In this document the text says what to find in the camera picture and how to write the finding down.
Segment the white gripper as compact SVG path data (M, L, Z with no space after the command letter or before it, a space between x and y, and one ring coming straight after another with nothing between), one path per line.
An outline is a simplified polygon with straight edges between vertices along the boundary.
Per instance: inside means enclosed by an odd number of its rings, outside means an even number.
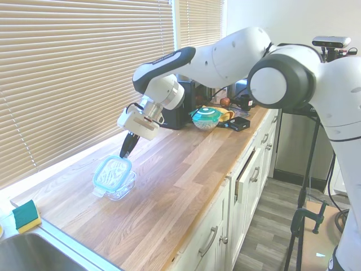
M149 141L153 140L157 136L160 127L135 107L130 107L128 110L124 109L117 120L117 125L131 132L124 139L119 154L120 158L127 158L129 156L140 137Z

